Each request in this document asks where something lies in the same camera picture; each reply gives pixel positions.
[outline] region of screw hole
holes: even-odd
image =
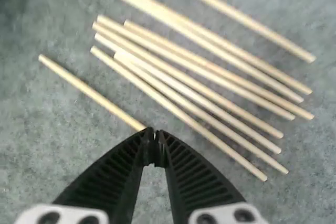
[[[95,216],[88,216],[82,219],[78,224],[99,224],[99,220]]]
[[[250,223],[256,220],[254,215],[246,209],[238,209],[234,215],[238,222]]]
[[[59,220],[59,213],[57,212],[49,212],[43,215],[39,220],[38,224],[56,224]]]
[[[202,214],[197,217],[197,224],[217,224],[215,218],[208,214]]]

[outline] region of ribbed grip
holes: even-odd
[[[110,223],[131,223],[142,170],[154,143],[147,128],[103,155],[71,183],[54,204],[105,211]]]
[[[175,224],[185,224],[200,208],[245,201],[237,189],[204,157],[178,138],[156,133],[165,149],[164,164]]]

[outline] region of gray carpet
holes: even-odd
[[[32,204],[51,202],[92,162],[134,133],[42,66],[37,61],[41,52],[143,124],[187,142],[270,223],[335,223],[336,1],[227,0],[315,54],[318,60],[312,64],[197,0],[160,1],[313,88],[302,106],[316,118],[288,122],[196,77],[284,131],[283,140],[270,139],[283,148],[276,159],[290,173],[284,176],[228,142],[269,176],[260,182],[89,53],[92,22],[106,14],[119,22],[131,19],[246,76],[183,36],[120,0],[0,0],[0,223],[13,223]],[[133,223],[172,223],[163,170],[145,169]]]

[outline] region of wooden rod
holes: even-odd
[[[247,81],[246,79],[238,76],[237,74],[234,74],[230,71],[227,71],[218,65],[213,64],[210,61],[205,60],[204,58],[200,56],[194,56],[194,57],[189,57],[188,59],[185,59],[185,57],[179,57],[179,53],[176,53],[174,51],[171,51],[167,47],[162,47],[160,44],[157,44],[153,41],[150,40],[150,38],[143,37],[137,33],[134,33],[132,31],[126,30],[124,27],[122,27],[119,23],[114,22],[113,20],[99,15],[97,18],[98,24],[103,24],[104,26],[115,30],[116,32],[122,34],[123,36],[135,41],[136,43],[140,44],[141,46],[151,49],[152,51],[160,54],[161,56],[164,56],[165,58],[172,60],[179,65],[188,68],[195,73],[207,78],[210,81],[216,82],[217,84],[229,88],[232,90],[232,88],[236,89],[241,89],[237,85],[227,81],[233,81],[237,83],[238,85],[253,91],[254,93],[258,94],[261,97],[266,98],[267,100],[281,106],[285,107],[286,105],[291,105],[292,103],[286,101],[285,99],[273,94],[272,92],[261,88],[260,86],[254,84],[253,82]],[[109,31],[106,30],[105,28],[99,26],[99,25],[94,25],[97,29],[100,29],[100,32],[104,31],[104,34],[108,35]],[[213,67],[216,70],[220,71],[220,75],[225,77],[226,79],[223,79],[222,77],[218,76],[217,73],[213,73],[213,70],[208,71],[207,69],[202,68],[202,66],[206,66],[206,68]]]
[[[71,85],[73,85],[75,88],[79,89],[81,92],[83,92],[88,97],[93,99],[96,103],[98,103],[99,105],[110,111],[112,114],[119,117],[125,123],[134,128],[136,131],[141,131],[146,128],[145,125],[143,125],[142,123],[138,122],[136,119],[125,113],[119,107],[117,107],[108,99],[103,97],[96,90],[88,86],[86,83],[78,79],[76,76],[65,70],[63,67],[61,67],[54,61],[50,60],[44,55],[40,55],[38,57],[38,60],[42,62],[45,66],[47,66],[49,69],[51,69],[53,72],[55,72],[57,75],[59,75],[67,82],[69,82]]]
[[[211,143],[213,143],[215,146],[217,146],[219,149],[221,149],[223,152],[225,152],[227,155],[229,155],[231,158],[233,158],[239,164],[241,164],[244,168],[246,168],[248,171],[250,171],[257,178],[259,178],[262,181],[267,180],[267,176],[263,172],[261,172],[257,167],[252,165],[247,159],[242,157],[239,153],[237,153],[234,149],[232,149],[230,146],[225,144],[221,139],[219,139],[217,136],[215,136],[213,133],[211,133],[205,127],[201,126],[193,118],[191,118],[184,111],[179,109],[171,101],[169,101],[167,98],[165,98],[159,92],[157,92],[155,89],[150,87],[148,84],[146,84],[140,78],[138,78],[137,76],[132,74],[130,71],[128,71],[127,69],[120,66],[119,64],[117,64],[111,57],[109,57],[103,51],[101,51],[97,47],[93,46],[91,48],[91,53],[94,56],[96,56],[98,59],[103,61],[105,64],[107,64],[109,67],[113,68],[117,73],[119,73],[120,75],[122,75],[123,77],[128,79],[130,82],[132,82],[135,86],[137,86],[139,89],[141,89],[143,92],[145,92],[148,96],[150,96],[152,99],[154,99],[161,106],[165,107],[167,110],[169,110],[174,115],[176,115],[181,121],[183,121],[184,123],[189,125],[195,131],[199,132],[199,134],[204,136]]]
[[[124,27],[126,27],[128,30],[131,30],[133,32],[136,32],[142,36],[146,36],[147,38],[150,38],[152,41],[160,44],[161,46],[167,47],[168,49],[170,49],[171,51],[174,51],[176,53],[179,53],[180,55],[186,57],[186,58],[197,58],[194,57],[194,53],[192,53],[191,51],[169,41],[168,39],[165,39],[161,36],[159,36],[158,34],[137,25],[136,23],[133,23],[129,20],[126,20],[124,23]],[[259,58],[255,57],[254,60],[249,61],[250,64],[254,64],[256,62],[262,61]],[[298,91],[303,92],[304,94],[311,94],[312,90],[305,86],[304,84],[302,84],[301,82],[295,80],[294,78],[290,77],[289,75],[285,74],[284,72],[280,71],[279,69],[273,67],[272,65],[262,61],[260,63],[260,65],[263,65],[263,68],[259,68],[261,70],[263,70],[264,72],[268,73],[269,75],[277,78],[278,80],[282,81],[283,83],[287,84],[288,86],[291,86],[292,88],[297,89]]]
[[[128,70],[132,71],[135,75],[143,79],[145,82],[150,84],[152,87],[154,87],[158,91],[160,91],[171,101],[175,101],[176,103],[178,103],[180,106],[182,106],[186,110],[189,110],[191,113],[193,113],[197,117],[209,123],[212,127],[218,129],[220,132],[228,136],[234,142],[238,143],[245,149],[254,153],[257,157],[265,161],[267,164],[269,164],[273,168],[277,169],[278,171],[284,174],[288,174],[288,170],[285,167],[283,167],[281,164],[279,164],[275,159],[273,159],[272,157],[267,155],[265,152],[263,152],[262,150],[254,146],[252,143],[247,141],[245,138],[243,138],[242,136],[240,136],[239,134],[237,134],[236,132],[228,128],[227,126],[225,126],[219,120],[215,119],[214,117],[206,113],[204,110],[192,104],[189,100],[185,99],[183,96],[181,96],[176,91],[168,87],[166,84],[157,80],[156,78],[146,73],[142,69],[138,68],[137,66],[133,65],[131,62],[125,60],[125,58],[119,57],[118,59],[121,60],[121,63],[123,64],[124,67],[126,67]]]
[[[230,18],[240,22],[241,24],[250,28],[251,30],[259,33],[265,38],[273,41],[277,45],[285,48],[286,50],[296,55],[297,57],[301,58],[302,60],[305,60],[306,62],[309,63],[315,61],[316,57],[311,53],[297,46],[292,41],[276,33],[267,26],[255,21],[254,19],[244,14],[243,12],[237,10],[233,6],[228,5],[222,0],[202,0],[202,1],[208,4],[209,6],[212,6],[213,8],[217,9],[218,11],[224,13],[225,15],[229,16]]]
[[[167,13],[166,9],[157,7],[156,4],[152,3],[152,0],[124,0],[134,7],[141,9],[142,11],[152,15],[156,19],[164,22],[168,26],[172,27],[173,29],[179,31],[181,34],[186,36],[187,38],[191,39],[195,43],[199,44],[200,46],[206,48],[207,50],[211,51],[213,54],[217,55],[218,57],[222,58],[223,60],[233,64],[240,70],[248,73],[249,75],[253,76],[254,78],[258,79],[259,81],[263,82],[264,84],[272,87],[273,89],[277,90],[278,92],[282,93],[283,95],[289,97],[290,99],[296,102],[302,102],[303,98],[298,94],[294,93],[292,90],[287,88],[285,85],[281,84],[280,82],[276,81],[275,79],[271,78],[270,76],[264,74],[260,70],[252,67],[251,65],[247,64],[246,62],[236,58],[235,56],[231,55],[227,51],[224,51],[221,47],[209,42],[208,40],[204,39],[202,35],[199,35],[189,28],[181,25],[181,23],[176,22],[173,18],[171,18],[170,13]]]
[[[216,93],[212,89],[208,88],[207,86],[203,85],[201,82],[196,81],[195,79],[191,78],[184,72],[174,68],[170,64],[166,63],[165,61],[159,59],[158,57],[154,56],[153,54],[149,53],[148,51],[142,49],[141,47],[123,39],[122,37],[115,35],[113,38],[109,38],[109,40],[113,40],[114,43],[121,45],[123,48],[126,48],[128,51],[133,52],[136,55],[141,56],[142,59],[150,62],[151,64],[155,65],[156,67],[160,68],[161,70],[167,72],[168,74],[172,75],[173,77],[179,79],[180,81],[184,82],[186,85],[190,86],[191,88],[195,89],[199,93],[205,95],[206,97],[210,98],[211,100],[217,102],[221,106],[225,107],[226,109],[234,112],[235,114],[239,115],[240,117],[244,118],[245,120],[249,121],[253,125],[259,127],[260,129],[268,132],[269,134],[275,136],[276,138],[282,138],[284,134],[269,125],[268,123],[262,121],[261,119],[257,118],[256,116],[252,115],[251,113],[247,112],[246,110],[242,109],[241,107],[237,106],[230,100],[225,99],[220,94]],[[109,49],[113,50],[112,44],[104,44]]]
[[[120,31],[119,29],[119,24],[117,23],[117,25],[115,26],[113,23],[110,24],[110,28],[117,30],[120,34],[123,34],[127,37],[128,34],[123,33],[122,31]],[[146,30],[145,28],[136,25],[135,23],[132,23],[128,20],[125,21],[124,23],[124,27],[126,27],[129,32],[132,32],[131,36],[129,38],[132,37],[132,39],[135,37],[133,34],[137,34],[138,36],[142,37],[142,39],[145,39],[147,41],[150,41],[151,44],[156,44],[156,47],[161,47],[162,49],[164,49],[165,51],[169,51],[170,54],[168,54],[167,58],[174,60],[175,62],[179,62],[179,58],[178,56],[183,57],[184,59],[187,59],[191,62],[196,63],[197,65],[201,65],[204,68],[209,69],[211,72],[214,72],[216,74],[219,74],[222,77],[225,77],[237,84],[239,84],[240,86],[249,89],[250,91],[255,92],[256,94],[268,99],[269,101],[272,101],[273,103],[287,109],[288,111],[299,115],[307,120],[311,120],[314,118],[314,115],[311,114],[310,112],[300,108],[299,106],[296,106],[295,104],[292,104],[291,102],[288,102],[287,100],[273,94],[272,92],[261,88],[260,86],[254,84],[253,82],[250,82],[232,72],[227,71],[226,69],[223,69],[222,67],[212,63],[209,60],[206,60],[205,58],[194,54],[191,51],[186,50],[183,47],[178,46],[177,44],[174,44],[172,42],[170,42],[169,40],[166,40],[160,36],[158,36],[157,34]],[[149,43],[143,43],[142,41],[138,40],[138,39],[133,39],[134,41],[137,41],[138,43],[142,44],[142,46],[145,46],[147,48],[152,49],[153,51],[156,51],[158,53],[160,53],[161,55],[163,54],[167,54],[166,52],[159,52],[157,50],[155,50],[155,48],[153,48],[153,46],[151,46],[151,44]]]
[[[96,38],[97,41],[103,41],[104,45],[109,43],[112,44],[112,41],[106,41],[107,39],[98,35]],[[230,123],[232,126],[234,126],[236,129],[240,130],[241,132],[245,133],[246,135],[252,137],[254,140],[256,140],[258,143],[262,144],[263,146],[267,147],[272,152],[279,154],[281,153],[281,148],[279,148],[277,145],[272,143],[270,140],[266,139],[262,135],[260,135],[255,130],[248,127],[243,122],[239,121],[235,117],[231,116],[229,113],[218,107],[217,105],[213,104],[208,99],[204,98],[191,88],[189,88],[187,85],[184,85],[183,83],[177,81],[173,77],[169,76],[168,74],[165,74],[164,72],[160,71],[156,67],[150,65],[149,63],[145,62],[144,60],[136,57],[135,55],[132,55],[129,53],[126,49],[121,48],[117,44],[113,45],[113,48],[118,49],[118,54],[114,55],[114,59],[116,61],[119,61],[121,63],[125,62],[131,62],[132,64],[136,65],[138,68],[141,68],[143,71],[146,71],[147,73],[150,73],[151,75],[155,76],[159,80],[163,81],[167,85],[169,85],[171,88],[177,90],[181,94],[184,94],[186,97],[189,97],[191,100],[197,102],[201,106],[207,108],[210,112],[213,112],[215,115],[217,115],[219,118],[223,119],[224,121]]]
[[[111,38],[112,36],[112,39],[113,37],[115,36],[113,34],[113,32],[111,32],[110,30],[104,28],[103,26],[97,24],[97,23],[94,23],[93,24],[93,28],[98,31],[99,33],[101,34],[104,34],[105,36]],[[126,32],[130,33],[132,35],[132,39],[135,38],[135,36],[137,36],[136,34],[133,34],[127,30],[125,30]],[[230,81],[227,81],[226,79],[224,78],[221,78],[220,76],[218,75],[215,75],[187,60],[184,60],[183,58],[179,58],[179,57],[176,57],[175,54],[172,54],[170,53],[169,51],[164,51],[164,49],[162,49],[161,47],[155,47],[155,51],[156,52],[159,52],[161,55],[165,56],[166,58],[169,57],[170,60],[174,60],[175,62],[178,62],[179,64],[181,64],[182,66],[184,67],[187,67],[189,68],[190,70],[202,75],[203,77],[209,79],[209,80],[212,80],[214,82],[216,82],[217,84],[221,85],[222,87],[228,89],[228,90],[231,90],[237,94],[239,94],[241,97],[244,97],[245,99],[279,115],[279,116],[282,116],[283,118],[287,119],[287,120],[293,120],[295,118],[295,116],[293,114],[291,114],[290,112],[282,109],[281,107],[255,95],[254,93],[244,89],[244,88],[241,88],[240,86],[238,85],[235,85],[234,83],[230,82]]]

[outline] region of wooden dowel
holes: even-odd
[[[98,103],[99,105],[110,111],[112,114],[119,117],[125,123],[134,128],[136,131],[141,131],[146,128],[145,125],[143,125],[142,123],[138,122],[136,119],[125,113],[119,107],[117,107],[108,99],[103,97],[96,90],[88,86],[86,83],[78,79],[76,76],[65,70],[63,67],[61,67],[54,61],[50,60],[44,55],[40,55],[38,57],[38,60],[42,62],[45,66],[47,66],[49,69],[51,69],[53,72],[55,72],[57,75],[59,75],[67,82],[69,82],[71,85],[73,85],[75,88],[79,89],[81,92],[83,92],[88,97],[93,99],[96,103]]]
[[[220,132],[222,132],[224,135],[228,136],[230,139],[232,139],[234,142],[238,143],[245,149],[249,150],[250,152],[254,153],[257,157],[265,161],[267,164],[272,166],[273,168],[279,170],[280,172],[284,174],[288,174],[288,170],[283,167],[281,164],[279,164],[275,159],[267,155],[265,152],[254,146],[252,143],[247,141],[245,138],[225,126],[223,123],[221,123],[219,120],[215,119],[214,117],[210,116],[208,113],[200,109],[199,107],[192,104],[190,101],[185,99],[183,96],[178,94],[176,91],[162,83],[161,81],[155,79],[145,71],[141,70],[137,66],[133,65],[131,62],[123,59],[122,57],[118,58],[121,60],[121,63],[126,67],[128,70],[132,71],[135,75],[143,79],[145,82],[150,84],[152,87],[160,91],[162,94],[164,94],[167,98],[169,98],[171,101],[175,101],[180,106],[185,108],[186,110],[189,110],[191,113],[196,115],[197,117],[201,118],[205,122],[209,123],[212,127],[218,129]]]
[[[104,41],[105,38],[97,39],[97,41]],[[125,64],[125,62],[131,62],[132,64],[135,64],[138,68],[141,68],[142,70],[150,73],[151,75],[155,76],[159,80],[163,81],[167,85],[169,85],[171,88],[177,90],[181,94],[184,94],[185,96],[189,97],[193,101],[197,102],[201,106],[207,108],[210,112],[213,112],[215,115],[217,115],[219,118],[223,119],[224,121],[230,123],[233,125],[236,129],[240,130],[241,132],[244,132],[246,135],[252,137],[254,140],[256,140],[258,143],[262,144],[263,146],[267,147],[269,150],[273,151],[274,153],[281,153],[281,148],[279,148],[277,145],[260,135],[255,130],[248,127],[243,122],[239,121],[235,117],[231,116],[226,111],[219,108],[217,105],[213,104],[208,99],[204,98],[197,92],[193,91],[188,86],[182,84],[181,82],[177,81],[176,79],[172,78],[168,74],[165,74],[164,72],[160,71],[156,67],[150,65],[149,63],[145,62],[144,60],[136,57],[135,55],[130,54],[125,49],[121,48],[117,44],[114,44],[114,48],[118,49],[118,54],[114,55],[114,59],[116,61],[122,62]]]
[[[179,109],[176,105],[174,105],[171,101],[169,101],[163,95],[161,95],[156,90],[151,88],[148,84],[143,82],[141,79],[139,79],[137,76],[132,74],[130,71],[124,69],[122,66],[117,64],[107,54],[105,54],[104,52],[102,52],[101,50],[99,50],[97,47],[94,47],[94,46],[91,48],[91,53],[94,56],[96,56],[98,59],[103,61],[105,64],[107,64],[109,67],[113,68],[117,73],[119,73],[120,75],[128,79],[130,82],[132,82],[135,86],[137,86],[139,89],[145,92],[148,96],[154,99],[161,106],[165,107],[167,110],[169,110],[174,115],[176,115],[181,121],[189,125],[195,131],[199,132],[199,134],[204,136],[211,143],[213,143],[215,146],[217,146],[219,149],[221,149],[223,152],[225,152],[227,155],[229,155],[239,164],[241,164],[244,168],[250,171],[257,178],[259,178],[262,181],[267,180],[267,176],[264,173],[262,173],[257,167],[252,165],[247,159],[242,157],[239,153],[237,153],[234,149],[232,149],[230,146],[225,144],[221,139],[219,139],[217,136],[215,136],[205,127],[201,126],[193,118],[191,118],[184,111]]]
[[[179,57],[179,53],[176,53],[174,51],[171,51],[170,49],[168,49],[167,47],[162,47],[161,45],[158,45],[157,43],[151,41],[148,38],[145,38],[137,33],[134,33],[132,31],[126,30],[124,27],[122,27],[119,23],[114,22],[113,20],[101,16],[99,15],[97,18],[98,24],[103,24],[104,26],[115,30],[116,32],[120,33],[121,35],[135,41],[136,43],[140,44],[141,46],[151,49],[152,51],[160,54],[161,56],[164,56],[165,58],[172,60],[176,63],[178,63],[179,65],[188,68],[192,71],[194,71],[195,73],[207,78],[210,81],[216,82],[217,84],[225,87],[225,88],[229,88],[229,89],[239,89],[241,90],[241,88],[229,81],[233,81],[235,83],[237,83],[238,85],[244,87],[245,89],[248,89],[256,94],[258,94],[261,97],[266,98],[267,100],[285,107],[287,105],[291,105],[292,103],[286,101],[285,99],[273,94],[272,92],[261,88],[260,86],[254,84],[253,82],[247,81],[246,79],[238,76],[237,74],[234,74],[230,71],[227,71],[221,67],[219,67],[218,65],[213,64],[212,62],[205,60],[204,58],[200,57],[200,56],[196,56],[194,55],[193,57],[189,57],[187,60],[185,60],[185,58],[181,58]],[[94,24],[94,27],[96,27],[96,29],[99,29],[99,32],[104,33],[106,36],[108,36],[108,33],[110,31],[106,30],[105,28]],[[222,77],[218,76],[218,73],[213,74],[213,72],[208,71],[202,67],[200,67],[200,65],[202,66],[206,66],[206,68],[214,68],[217,71],[220,72],[220,75],[225,77],[226,79],[223,79]]]
[[[119,32],[120,29],[118,29],[118,25],[116,26],[112,23],[110,24],[109,27],[111,27],[112,29],[115,29]],[[235,83],[239,84],[240,86],[249,89],[253,92],[255,92],[256,94],[268,99],[269,101],[272,101],[273,103],[287,109],[288,111],[299,115],[307,120],[311,120],[314,118],[314,115],[311,114],[310,112],[300,108],[299,106],[296,106],[295,104],[292,104],[291,102],[288,102],[287,100],[273,94],[272,92],[261,88],[260,86],[254,84],[253,82],[247,81],[246,79],[233,74],[232,72],[227,71],[226,69],[223,69],[222,67],[212,63],[209,60],[206,60],[204,58],[202,58],[201,56],[194,54],[191,51],[188,51],[186,49],[184,49],[183,47],[180,47],[166,39],[161,38],[160,36],[146,30],[145,28],[142,28],[128,20],[125,21],[124,26],[132,33],[136,33],[138,34],[138,36],[142,36],[143,39],[146,39],[147,41],[151,41],[152,43],[155,43],[157,47],[161,47],[163,49],[165,49],[165,51],[169,51],[170,54],[168,54],[167,58],[179,63],[179,59],[178,56],[181,56],[191,62],[195,62],[198,65],[201,65],[209,70],[211,70],[212,72],[219,74],[231,81],[234,81]],[[157,50],[155,50],[155,48],[151,47],[151,45],[149,45],[148,43],[145,45],[145,43],[142,43],[141,41],[134,39],[134,41],[137,41],[138,43],[142,44],[145,47],[148,47],[150,49],[152,49],[153,51],[156,51],[158,53],[160,53],[161,55],[166,54],[166,52],[159,52]]]
[[[124,26],[128,29],[131,30],[133,32],[137,32],[138,34],[142,35],[142,36],[146,36],[147,38],[150,38],[152,41],[160,44],[161,46],[167,47],[170,50],[173,50],[176,53],[179,53],[180,55],[191,59],[191,58],[196,58],[193,57],[194,53],[192,53],[189,50],[186,50],[185,48],[172,43],[171,41],[169,41],[168,39],[165,39],[161,36],[159,36],[158,34],[155,34],[154,32],[139,26],[129,20],[126,20],[124,23]],[[288,86],[291,86],[295,89],[297,89],[298,91],[303,92],[304,94],[311,94],[312,90],[310,88],[308,88],[307,86],[305,86],[304,84],[302,84],[301,82],[295,80],[294,78],[290,77],[289,75],[285,74],[284,72],[280,71],[279,69],[273,67],[272,65],[260,60],[259,58],[255,57],[253,58],[251,61],[249,61],[250,64],[255,65],[257,67],[257,65],[255,63],[259,62],[258,64],[260,64],[260,66],[263,67],[259,67],[259,69],[263,70],[264,72],[268,73],[270,76],[273,76],[275,78],[277,78],[278,80],[282,81],[283,83],[286,83]]]
[[[105,36],[109,37],[109,38],[114,38],[115,34],[113,34],[113,32],[109,31],[108,29],[104,28],[103,26],[94,23],[93,24],[93,28],[98,31],[101,34],[104,34]],[[127,30],[125,30],[126,32],[130,33],[132,35],[132,38],[134,39],[136,34],[133,34]],[[241,97],[244,97],[245,99],[279,115],[282,116],[283,118],[287,119],[287,120],[293,120],[295,118],[295,116],[293,114],[291,114],[290,112],[282,109],[281,107],[255,95],[254,93],[251,93],[250,91],[241,88],[238,85],[235,85],[232,82],[227,81],[224,78],[221,78],[220,76],[217,76],[189,61],[184,60],[183,58],[179,58],[176,57],[175,54],[169,54],[168,51],[164,51],[161,47],[156,47],[155,48],[157,52],[159,52],[161,55],[165,56],[166,58],[169,57],[169,59],[174,60],[175,62],[178,62],[179,64],[183,65],[184,67],[187,67],[189,69],[191,69],[192,71],[195,71],[196,73],[204,76],[207,79],[210,79],[214,82],[216,82],[217,84],[221,85],[222,87],[231,90],[237,94],[239,94]]]
[[[132,51],[136,55],[141,56],[142,59],[145,59],[147,62],[155,65],[156,67],[160,68],[161,70],[167,72],[168,74],[174,76],[175,78],[179,79],[180,81],[184,82],[186,85],[192,87],[199,93],[205,95],[206,97],[210,98],[211,100],[217,102],[221,106],[225,107],[226,109],[232,111],[233,113],[239,115],[240,117],[244,118],[245,120],[249,121],[253,125],[259,127],[260,129],[268,132],[269,134],[277,137],[282,138],[284,134],[269,125],[268,123],[262,121],[261,119],[257,118],[256,116],[252,115],[251,113],[247,112],[246,110],[240,108],[230,100],[225,99],[220,94],[216,93],[212,89],[208,88],[207,86],[203,85],[199,81],[191,78],[184,72],[174,68],[170,64],[166,63],[165,61],[159,59],[158,57],[154,56],[153,54],[149,53],[148,51],[140,48],[139,46],[121,38],[120,36],[115,35],[113,40],[114,43],[121,45],[123,48],[126,48],[128,51]],[[109,49],[113,50],[113,45],[110,43],[105,43],[104,46],[108,47]]]
[[[162,5],[155,0],[146,0],[150,1],[151,4],[155,5],[157,8],[160,8],[162,11],[166,12],[166,16],[169,17],[171,20],[172,18],[176,19],[177,22],[184,25],[186,28],[189,28],[190,31],[194,31],[195,33],[199,34],[200,37],[205,37],[208,41],[213,41],[215,45],[219,45],[228,52],[233,53],[235,56],[242,58],[246,62],[254,65],[255,67],[259,68],[260,70],[268,73],[270,76],[281,80],[282,82],[286,83],[289,86],[297,88],[301,92],[305,94],[310,94],[312,90],[300,82],[296,81],[295,79],[291,78],[290,76],[286,75],[285,73],[281,72],[277,68],[273,67],[272,65],[266,63],[265,61],[261,60],[260,58],[252,55],[251,53],[239,48],[235,44],[231,43],[230,41],[224,39],[223,37],[219,36],[218,34],[206,29],[205,27],[191,21],[187,17],[169,9],[168,7]]]
[[[309,63],[315,61],[316,57],[312,55],[311,53],[297,46],[289,39],[279,35],[275,31],[268,28],[267,26],[255,21],[254,19],[244,14],[243,12],[237,10],[233,6],[228,5],[222,0],[202,0],[202,1],[212,6],[213,8],[217,9],[218,11],[226,14],[230,18],[240,22],[246,27],[254,30],[255,32],[259,33],[265,38],[273,41],[279,46],[285,48],[286,50],[293,53],[294,55],[301,58],[302,60],[305,60],[306,62],[309,62]]]
[[[168,26],[172,27],[173,29],[179,31],[184,36],[188,37],[192,41],[196,42],[197,44],[201,45],[202,47],[206,48],[207,50],[211,51],[213,54],[219,56],[223,60],[233,64],[240,70],[248,73],[249,75],[253,76],[254,78],[258,79],[259,81],[265,83],[266,85],[272,87],[273,89],[277,90],[278,92],[282,93],[283,95],[291,98],[296,102],[302,102],[303,98],[292,90],[287,88],[285,85],[281,84],[280,82],[274,80],[270,76],[264,74],[260,70],[252,67],[251,65],[247,64],[246,62],[236,58],[235,56],[231,55],[227,51],[224,51],[221,47],[214,45],[213,43],[209,42],[208,40],[204,39],[202,36],[194,33],[189,28],[181,25],[179,22],[176,22],[174,19],[171,18],[170,13],[167,14],[165,9],[157,7],[153,4],[150,0],[124,0],[134,7],[141,9],[142,11],[152,15],[156,19],[164,22]]]

